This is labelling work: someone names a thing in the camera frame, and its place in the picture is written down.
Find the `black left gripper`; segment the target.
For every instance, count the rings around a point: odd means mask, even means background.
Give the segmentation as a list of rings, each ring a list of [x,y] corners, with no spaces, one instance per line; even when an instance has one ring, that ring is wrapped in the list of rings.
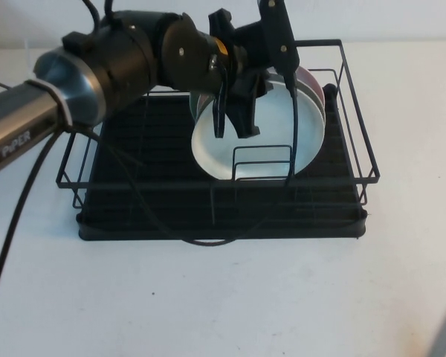
[[[255,124],[256,99],[272,89],[268,68],[294,88],[300,57],[288,11],[283,0],[258,1],[261,22],[235,28],[229,24],[228,39],[235,45],[236,79],[228,95],[228,118],[238,138],[260,134]]]

